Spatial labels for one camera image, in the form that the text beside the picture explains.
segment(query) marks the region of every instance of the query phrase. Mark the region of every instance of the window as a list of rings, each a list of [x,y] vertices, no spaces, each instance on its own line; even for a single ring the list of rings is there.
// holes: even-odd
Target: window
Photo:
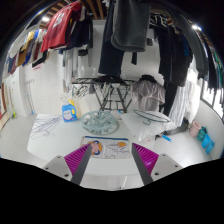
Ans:
[[[220,104],[222,94],[223,91],[221,90],[217,90],[216,94],[214,93],[214,90],[209,90],[207,81],[203,81],[201,100],[211,107],[224,122],[224,112],[222,105]]]

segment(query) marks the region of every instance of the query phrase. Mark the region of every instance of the pink striped object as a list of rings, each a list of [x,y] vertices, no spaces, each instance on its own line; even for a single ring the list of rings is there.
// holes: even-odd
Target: pink striped object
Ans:
[[[84,154],[86,153],[88,146],[89,144],[84,145],[64,157],[65,162],[67,163],[72,175],[74,175],[75,171],[77,170]]]
[[[137,145],[135,143],[133,143],[133,145],[135,146],[136,151],[138,152],[139,156],[141,157],[142,162],[145,165],[145,168],[147,169],[148,173],[151,174],[152,170],[159,158],[159,155],[141,145]]]

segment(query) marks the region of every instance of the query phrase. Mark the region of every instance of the white floor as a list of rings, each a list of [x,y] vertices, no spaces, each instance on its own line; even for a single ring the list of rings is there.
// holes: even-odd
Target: white floor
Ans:
[[[0,154],[4,159],[42,168],[47,161],[30,154],[27,144],[36,115],[27,118],[17,117],[9,120],[0,133]],[[153,149],[157,154],[166,153],[182,167],[203,163],[211,160],[201,147],[201,142],[192,138],[188,132],[169,136],[172,142],[158,138]],[[119,190],[125,177],[96,177],[84,175],[81,186],[99,190]],[[124,189],[142,187],[143,182],[139,175],[128,176]]]

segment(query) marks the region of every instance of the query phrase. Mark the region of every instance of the red garment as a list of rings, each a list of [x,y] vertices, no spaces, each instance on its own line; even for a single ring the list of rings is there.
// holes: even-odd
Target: red garment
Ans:
[[[14,58],[13,58],[13,64],[12,64],[12,69],[11,69],[11,71],[10,71],[10,74],[12,75],[14,72],[15,72],[15,70],[16,70],[16,57],[17,57],[17,54],[14,56]]]
[[[79,20],[81,16],[81,9],[82,4],[77,1],[63,7],[54,15],[54,17],[45,26],[46,28],[48,28],[48,30],[41,46],[41,52],[44,52],[49,48],[54,49],[68,44],[69,38],[66,38],[66,30],[68,26],[69,29],[72,28],[71,24],[69,24],[70,18],[72,16],[72,13],[75,12],[77,14],[74,20]]]
[[[34,61],[37,60],[39,49],[40,49],[40,43],[37,43],[34,58],[33,58]]]

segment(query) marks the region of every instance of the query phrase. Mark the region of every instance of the hanging garment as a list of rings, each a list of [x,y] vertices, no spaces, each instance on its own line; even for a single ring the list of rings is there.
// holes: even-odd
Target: hanging garment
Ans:
[[[34,63],[32,63],[32,68],[36,67],[37,65],[45,62],[47,59],[47,51],[43,52],[43,57],[40,58],[39,60],[35,61]]]
[[[82,47],[83,45],[88,45],[89,42],[92,42],[92,35],[93,32],[90,32],[93,26],[93,22],[91,17],[86,16],[86,18],[83,21],[77,21],[74,31],[71,34],[70,41],[63,50],[69,50],[74,47]]]
[[[187,104],[187,108],[185,111],[185,118],[191,124],[198,112],[198,108],[200,105],[200,94],[201,94],[201,87],[194,83],[191,83],[192,91],[189,95],[189,102]]]
[[[6,63],[8,63],[8,73],[10,73],[10,71],[12,70],[12,66],[13,66],[13,61],[14,58],[16,57],[16,55],[13,58],[8,57]]]
[[[46,31],[41,29],[39,30],[37,39],[35,40],[34,43],[34,47],[33,47],[33,51],[32,51],[32,63],[35,63],[36,61],[38,61],[39,59],[41,59],[43,57],[43,52],[41,52],[41,45],[43,43],[44,40],[44,36],[46,35]]]
[[[192,82],[186,81],[185,87],[178,87],[177,94],[171,108],[169,118],[177,126],[180,127],[187,107],[189,106],[189,97],[192,92]]]
[[[170,34],[171,28],[169,26],[164,27],[163,25],[158,24],[158,26],[153,27],[153,29],[159,42],[160,65],[158,73],[163,76],[165,82],[171,82],[172,58],[174,58],[174,46]]]
[[[188,68],[193,60],[192,50],[183,34],[176,34],[170,28],[174,46],[174,57],[172,58],[172,78],[171,83],[184,87],[187,79]]]
[[[120,76],[124,51],[115,48],[111,44],[113,33],[114,2],[111,0],[107,20],[104,27],[103,42],[101,48],[100,64],[98,72],[108,76]]]
[[[216,68],[215,68],[213,57],[212,57],[212,53],[211,53],[211,50],[210,50],[204,36],[201,33],[200,33],[200,36],[204,41],[205,48],[206,48],[206,51],[207,51],[207,54],[208,54],[209,72],[208,72],[207,77],[199,73],[198,79],[203,78],[204,80],[208,81],[208,88],[209,89],[211,89],[211,90],[212,89],[217,89],[217,82],[216,82],[217,74],[216,74]]]
[[[20,49],[18,63],[17,63],[18,67],[25,62],[27,48],[28,48],[30,42],[33,40],[33,38],[34,38],[34,32],[29,32],[29,34],[28,34],[28,36],[27,36],[27,38],[25,40],[24,45]]]
[[[175,100],[178,86],[175,84],[172,84],[172,83],[165,82],[164,87],[166,89],[165,104],[160,107],[160,111],[162,108],[164,108],[163,113],[166,116],[169,116],[171,108],[172,108],[174,100]]]
[[[130,90],[133,103],[139,102],[142,111],[159,111],[159,105],[165,103],[165,89],[158,83],[137,81]]]
[[[39,29],[34,33],[34,38],[31,40],[31,42],[27,48],[26,59],[25,59],[25,62],[23,63],[23,66],[28,65],[33,62],[32,53],[33,53],[33,48],[36,46],[35,41],[38,37],[38,34],[39,34]]]
[[[221,74],[221,67],[220,67],[218,56],[217,56],[216,52],[214,52],[214,58],[215,58],[215,62],[217,65],[218,89],[221,89],[222,88],[222,74]]]
[[[116,1],[111,43],[126,52],[144,52],[150,18],[150,3]]]
[[[16,59],[18,58],[17,56],[18,56],[18,54],[16,54],[16,55],[14,56],[14,58],[13,58],[12,69],[11,69],[11,71],[10,71],[10,74],[11,74],[11,75],[16,71],[16,68],[17,68],[17,66],[16,66]]]
[[[59,10],[47,23],[47,34],[41,52],[49,48],[57,48],[68,44],[74,21],[80,19],[82,5],[79,1],[71,3]]]
[[[186,37],[196,60],[196,68],[200,74],[207,76],[208,74],[208,60],[205,51],[202,47],[201,41],[197,36],[196,31],[192,29],[190,23],[185,17],[179,13],[174,12],[169,8],[169,12],[174,16],[184,36]]]

